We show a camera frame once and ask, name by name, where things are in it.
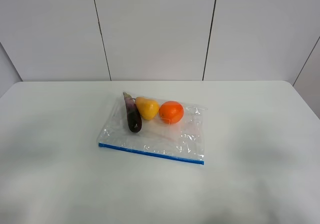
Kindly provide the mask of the clear zip bag blue seal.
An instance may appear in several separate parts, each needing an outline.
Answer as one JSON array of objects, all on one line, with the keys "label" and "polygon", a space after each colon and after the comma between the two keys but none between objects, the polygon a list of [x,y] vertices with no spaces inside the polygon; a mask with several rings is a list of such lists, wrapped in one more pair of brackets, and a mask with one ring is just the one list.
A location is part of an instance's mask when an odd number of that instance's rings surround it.
[{"label": "clear zip bag blue seal", "polygon": [[196,104],[183,103],[184,115],[175,124],[166,124],[156,115],[142,120],[140,130],[132,132],[128,126],[125,99],[116,99],[97,138],[99,147],[140,155],[203,165],[205,138],[203,120],[207,109]]}]

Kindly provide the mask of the yellow pear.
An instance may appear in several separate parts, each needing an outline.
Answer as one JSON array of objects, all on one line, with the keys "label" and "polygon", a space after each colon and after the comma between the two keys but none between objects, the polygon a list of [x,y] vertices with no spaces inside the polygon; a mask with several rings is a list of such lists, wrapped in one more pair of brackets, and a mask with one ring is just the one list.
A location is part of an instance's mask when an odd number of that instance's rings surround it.
[{"label": "yellow pear", "polygon": [[159,111],[159,104],[153,99],[144,97],[137,97],[135,99],[135,105],[143,119],[152,120]]}]

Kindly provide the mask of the orange fruit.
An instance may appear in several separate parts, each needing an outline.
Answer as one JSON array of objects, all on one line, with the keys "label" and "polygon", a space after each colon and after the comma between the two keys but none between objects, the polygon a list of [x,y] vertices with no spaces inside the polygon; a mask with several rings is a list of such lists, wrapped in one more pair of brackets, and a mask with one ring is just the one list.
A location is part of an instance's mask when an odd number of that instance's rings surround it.
[{"label": "orange fruit", "polygon": [[184,116],[184,109],[183,106],[176,101],[167,101],[161,105],[158,113],[164,123],[175,124]]}]

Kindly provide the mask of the purple eggplant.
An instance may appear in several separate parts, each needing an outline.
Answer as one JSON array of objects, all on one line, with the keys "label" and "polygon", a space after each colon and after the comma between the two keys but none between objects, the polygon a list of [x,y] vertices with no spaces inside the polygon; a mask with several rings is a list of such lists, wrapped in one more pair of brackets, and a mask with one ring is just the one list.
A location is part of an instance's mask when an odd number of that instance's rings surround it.
[{"label": "purple eggplant", "polygon": [[126,107],[128,128],[133,133],[138,133],[142,129],[142,118],[135,104],[135,100],[126,92],[123,92]]}]

